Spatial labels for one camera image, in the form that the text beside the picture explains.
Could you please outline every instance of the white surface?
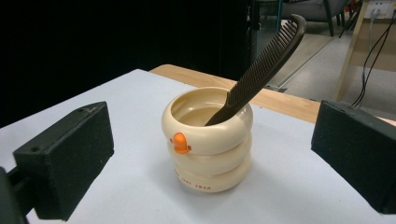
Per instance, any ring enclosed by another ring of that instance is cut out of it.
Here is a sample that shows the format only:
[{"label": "white surface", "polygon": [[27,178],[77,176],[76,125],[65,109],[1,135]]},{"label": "white surface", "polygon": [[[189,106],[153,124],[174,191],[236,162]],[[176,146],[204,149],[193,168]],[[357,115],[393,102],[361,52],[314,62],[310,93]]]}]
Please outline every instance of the white surface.
[{"label": "white surface", "polygon": [[[67,223],[396,223],[379,215],[310,150],[314,125],[253,106],[253,164],[235,188],[184,187],[161,130],[166,105],[191,86],[135,70],[0,129],[0,166],[12,151],[72,110],[107,101],[115,154]],[[64,223],[38,220],[30,223]]]}]

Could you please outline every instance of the stacked ring cup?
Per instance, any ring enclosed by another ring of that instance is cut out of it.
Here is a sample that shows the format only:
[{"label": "stacked ring cup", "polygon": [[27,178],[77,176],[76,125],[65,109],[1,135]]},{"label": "stacked ring cup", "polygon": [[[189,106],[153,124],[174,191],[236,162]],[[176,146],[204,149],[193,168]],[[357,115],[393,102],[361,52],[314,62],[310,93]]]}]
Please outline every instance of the stacked ring cup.
[{"label": "stacked ring cup", "polygon": [[224,105],[227,90],[198,88],[180,94],[163,111],[163,134],[178,179],[202,192],[220,192],[240,183],[251,164],[253,112],[245,105],[232,118],[207,121]]}]

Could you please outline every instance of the black comb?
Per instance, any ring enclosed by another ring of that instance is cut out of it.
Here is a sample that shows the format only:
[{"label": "black comb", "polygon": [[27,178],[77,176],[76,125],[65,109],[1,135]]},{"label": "black comb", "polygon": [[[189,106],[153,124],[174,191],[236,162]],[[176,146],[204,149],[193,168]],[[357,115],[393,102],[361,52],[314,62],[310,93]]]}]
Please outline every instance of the black comb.
[{"label": "black comb", "polygon": [[280,70],[297,49],[305,34],[305,19],[291,15],[253,62],[244,75],[227,92],[224,106],[205,126],[221,123],[233,117],[244,107]]}]

